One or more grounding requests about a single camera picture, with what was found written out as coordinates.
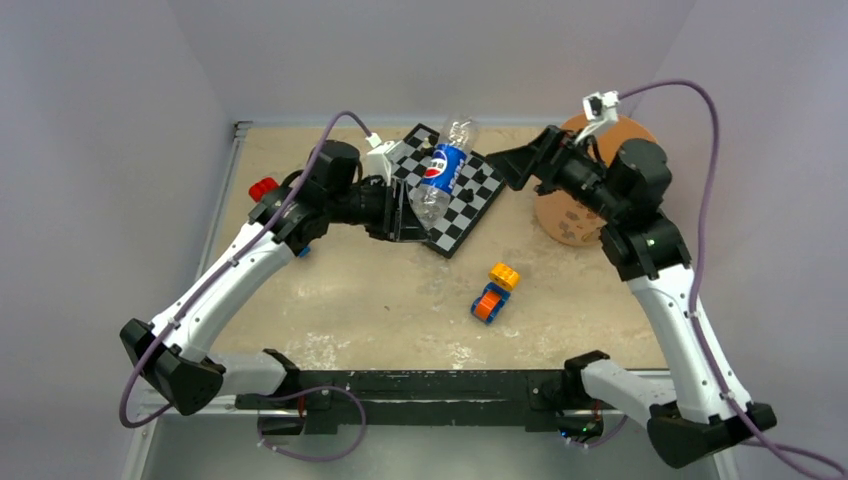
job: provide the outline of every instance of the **blue pepsi label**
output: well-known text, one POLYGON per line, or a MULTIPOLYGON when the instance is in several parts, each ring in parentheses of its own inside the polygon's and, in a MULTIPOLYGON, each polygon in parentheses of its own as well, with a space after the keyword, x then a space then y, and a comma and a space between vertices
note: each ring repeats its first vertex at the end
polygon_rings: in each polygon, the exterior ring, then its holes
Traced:
POLYGON ((452 193, 456 178, 459 177, 466 157, 465 152, 456 147, 444 143, 436 145, 433 151, 433 159, 424 172, 421 184, 436 187, 448 194, 452 193))

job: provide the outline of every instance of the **white arm segment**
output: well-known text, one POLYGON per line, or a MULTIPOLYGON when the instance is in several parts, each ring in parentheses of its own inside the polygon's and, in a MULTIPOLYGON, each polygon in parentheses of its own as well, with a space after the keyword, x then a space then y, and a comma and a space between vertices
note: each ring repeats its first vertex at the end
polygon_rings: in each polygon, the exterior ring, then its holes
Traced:
MULTIPOLYGON (((251 238, 262 230, 258 222, 245 224, 239 234, 228 246, 227 251, 203 274, 192 287, 173 305, 153 317, 153 334, 160 335, 168 321, 174 317, 183 302, 221 265, 228 263, 232 255, 241 249, 251 238)), ((244 305, 253 293, 274 272, 288 265, 294 258, 291 249, 285 243, 275 243, 274 234, 266 233, 253 248, 247 252, 237 265, 227 271, 212 284, 206 292, 191 306, 186 316, 165 340, 166 347, 180 347, 180 357, 199 362, 208 353, 212 343, 224 329, 224 326, 244 305)))
POLYGON ((391 183, 392 179, 392 162, 389 160, 388 153, 397 143, 394 141, 380 142, 380 137, 368 138, 368 143, 371 144, 371 151, 365 154, 362 159, 362 177, 370 177, 379 175, 386 181, 386 185, 391 183))
POLYGON ((592 398, 601 399, 624 412, 642 428, 648 428, 651 405, 674 401, 670 385, 654 383, 619 367, 612 360, 592 362, 581 371, 583 388, 592 398))
MULTIPOLYGON (((660 270, 656 280, 644 276, 628 281, 627 286, 648 315, 668 362, 681 416, 692 422, 709 423, 709 417, 713 415, 726 420, 736 414, 721 398, 719 387, 695 337, 692 322, 684 315, 688 309, 687 297, 693 279, 691 268, 676 265, 660 270)), ((722 375, 736 401, 745 405, 751 401, 751 395, 730 369, 700 299, 697 306, 701 328, 722 375)))
POLYGON ((266 353, 211 354, 209 358, 227 368, 224 372, 224 384, 218 392, 219 397, 244 393, 271 395, 286 378, 283 364, 266 353))

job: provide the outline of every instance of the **yellow lego block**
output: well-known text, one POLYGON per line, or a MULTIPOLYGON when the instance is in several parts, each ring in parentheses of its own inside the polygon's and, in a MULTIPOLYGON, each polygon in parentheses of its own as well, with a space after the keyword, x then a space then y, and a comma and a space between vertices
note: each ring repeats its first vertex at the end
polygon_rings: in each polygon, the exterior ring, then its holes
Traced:
POLYGON ((507 292, 511 292, 518 285, 518 282, 521 281, 521 275, 509 268, 506 264, 498 262, 489 272, 489 280, 495 282, 495 285, 507 292))

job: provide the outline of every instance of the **red cap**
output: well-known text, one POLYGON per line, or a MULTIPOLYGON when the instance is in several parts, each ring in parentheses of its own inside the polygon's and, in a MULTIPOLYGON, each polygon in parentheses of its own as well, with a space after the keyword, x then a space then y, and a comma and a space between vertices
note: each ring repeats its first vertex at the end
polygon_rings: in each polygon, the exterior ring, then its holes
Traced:
POLYGON ((248 190, 247 193, 250 195, 250 198, 252 198, 254 202, 259 203, 259 201, 262 200, 262 195, 265 195, 266 193, 270 192, 271 190, 277 187, 279 187, 279 185, 277 184, 276 180, 271 177, 265 177, 262 180, 259 180, 258 182, 253 184, 253 186, 250 187, 250 190, 248 190))

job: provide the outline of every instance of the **pepsi logo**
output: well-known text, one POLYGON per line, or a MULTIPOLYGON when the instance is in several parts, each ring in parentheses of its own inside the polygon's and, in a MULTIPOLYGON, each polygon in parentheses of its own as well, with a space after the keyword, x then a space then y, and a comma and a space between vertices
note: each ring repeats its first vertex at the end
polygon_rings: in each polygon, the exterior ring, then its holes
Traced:
POLYGON ((436 178, 444 173, 446 168, 448 168, 448 160, 445 158, 444 152, 437 151, 433 154, 430 166, 424 172, 424 178, 436 178))

